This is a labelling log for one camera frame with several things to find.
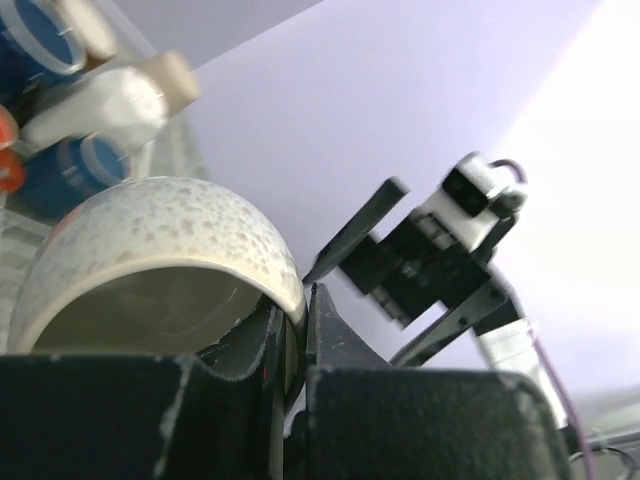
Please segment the cream mug grey handle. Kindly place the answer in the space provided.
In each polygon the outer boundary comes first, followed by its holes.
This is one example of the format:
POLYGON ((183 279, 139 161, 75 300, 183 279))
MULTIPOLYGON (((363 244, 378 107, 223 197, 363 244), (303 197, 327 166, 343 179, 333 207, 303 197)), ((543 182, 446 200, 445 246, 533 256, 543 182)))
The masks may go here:
POLYGON ((111 187, 48 234, 27 268, 6 350, 198 352, 261 297, 287 321, 285 403, 303 385, 306 298, 276 227, 211 182, 150 177, 111 187))

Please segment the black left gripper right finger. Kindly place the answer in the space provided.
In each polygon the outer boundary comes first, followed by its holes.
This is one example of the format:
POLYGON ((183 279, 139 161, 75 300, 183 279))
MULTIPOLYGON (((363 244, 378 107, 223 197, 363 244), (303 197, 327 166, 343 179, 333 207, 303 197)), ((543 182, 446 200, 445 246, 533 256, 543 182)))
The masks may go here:
POLYGON ((306 408, 289 437, 293 479, 567 479, 566 444, 528 378, 397 368, 340 317, 309 302, 306 408))

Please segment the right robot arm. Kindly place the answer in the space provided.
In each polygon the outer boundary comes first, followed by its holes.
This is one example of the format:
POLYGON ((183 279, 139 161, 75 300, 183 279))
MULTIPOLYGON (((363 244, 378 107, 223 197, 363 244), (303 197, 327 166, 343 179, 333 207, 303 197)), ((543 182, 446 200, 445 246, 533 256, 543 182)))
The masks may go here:
POLYGON ((391 364, 422 366, 471 331, 487 364, 532 380, 549 402, 557 427, 564 428, 566 395, 511 285, 490 265, 517 213, 485 209, 470 216, 438 189, 377 239, 372 229, 407 192, 399 180, 385 180, 318 253, 305 284, 339 269, 404 327, 431 306, 442 305, 445 313, 402 347, 391 364))

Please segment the blue enamel mug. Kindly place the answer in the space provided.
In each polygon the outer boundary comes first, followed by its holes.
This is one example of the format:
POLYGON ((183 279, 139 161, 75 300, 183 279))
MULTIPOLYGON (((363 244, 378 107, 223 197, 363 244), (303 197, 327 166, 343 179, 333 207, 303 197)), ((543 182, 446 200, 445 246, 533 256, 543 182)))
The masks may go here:
POLYGON ((1 100, 34 84, 77 77, 86 53, 67 21, 48 1, 1 3, 1 100))

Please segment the dark navy glazed mug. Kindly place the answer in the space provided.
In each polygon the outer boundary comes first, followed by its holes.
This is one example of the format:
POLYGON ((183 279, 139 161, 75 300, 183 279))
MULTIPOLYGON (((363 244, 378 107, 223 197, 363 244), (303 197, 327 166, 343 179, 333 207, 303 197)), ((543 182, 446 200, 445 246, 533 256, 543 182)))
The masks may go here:
POLYGON ((18 197, 37 216, 59 220, 130 176, 129 156, 102 134, 67 137, 31 156, 18 197))

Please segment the tall beige tumbler cup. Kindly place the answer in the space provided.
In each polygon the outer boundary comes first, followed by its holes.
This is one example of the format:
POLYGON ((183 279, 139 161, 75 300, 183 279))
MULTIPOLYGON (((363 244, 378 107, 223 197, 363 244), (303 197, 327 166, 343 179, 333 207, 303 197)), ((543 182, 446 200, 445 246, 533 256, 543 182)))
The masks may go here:
POLYGON ((135 66, 158 85, 164 95, 169 117, 184 110, 200 96, 197 76, 177 50, 156 54, 137 62, 135 66))

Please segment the brown and cream cup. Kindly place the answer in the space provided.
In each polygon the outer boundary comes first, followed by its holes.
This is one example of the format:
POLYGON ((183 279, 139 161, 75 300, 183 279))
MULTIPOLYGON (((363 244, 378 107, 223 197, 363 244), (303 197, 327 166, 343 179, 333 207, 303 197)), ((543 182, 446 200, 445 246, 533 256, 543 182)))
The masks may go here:
POLYGON ((116 55, 115 33, 91 1, 58 0, 54 4, 84 46, 89 63, 102 64, 116 55))

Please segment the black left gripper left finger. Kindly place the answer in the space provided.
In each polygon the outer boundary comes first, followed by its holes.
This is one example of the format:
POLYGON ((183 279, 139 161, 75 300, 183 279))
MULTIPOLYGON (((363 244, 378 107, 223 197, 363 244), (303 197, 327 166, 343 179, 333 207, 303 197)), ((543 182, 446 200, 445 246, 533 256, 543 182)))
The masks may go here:
POLYGON ((285 320, 262 304, 204 354, 1 360, 5 479, 279 479, 285 320))

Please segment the white faceted mug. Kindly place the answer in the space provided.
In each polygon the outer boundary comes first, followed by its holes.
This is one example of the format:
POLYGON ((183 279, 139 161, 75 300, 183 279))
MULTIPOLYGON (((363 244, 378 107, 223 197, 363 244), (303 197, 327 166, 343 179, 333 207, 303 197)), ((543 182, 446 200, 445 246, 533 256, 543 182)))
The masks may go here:
POLYGON ((158 85, 135 67, 119 67, 78 81, 22 129, 38 149, 74 135, 104 134, 136 150, 152 140, 169 118, 158 85))

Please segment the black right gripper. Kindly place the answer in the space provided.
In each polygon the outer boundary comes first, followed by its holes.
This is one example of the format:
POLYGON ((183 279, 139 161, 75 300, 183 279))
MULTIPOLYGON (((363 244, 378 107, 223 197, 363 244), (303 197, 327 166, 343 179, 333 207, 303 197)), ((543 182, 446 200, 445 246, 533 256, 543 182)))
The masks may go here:
POLYGON ((411 214, 385 238, 369 232, 407 195, 396 177, 370 199, 322 248, 304 276, 314 283, 339 269, 365 296, 407 326, 435 304, 446 313, 390 360, 419 367, 472 329, 477 336, 520 319, 520 304, 489 266, 498 243, 470 253, 429 217, 411 214))

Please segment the orange ceramic mug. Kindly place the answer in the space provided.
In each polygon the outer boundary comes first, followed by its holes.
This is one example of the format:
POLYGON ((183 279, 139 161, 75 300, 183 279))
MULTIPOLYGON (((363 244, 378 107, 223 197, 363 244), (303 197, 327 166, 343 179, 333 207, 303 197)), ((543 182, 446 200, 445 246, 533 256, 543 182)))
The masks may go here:
POLYGON ((3 106, 0 106, 0 167, 1 167, 1 191, 13 193, 19 190, 25 181, 25 171, 13 146, 18 140, 18 126, 14 117, 3 106))

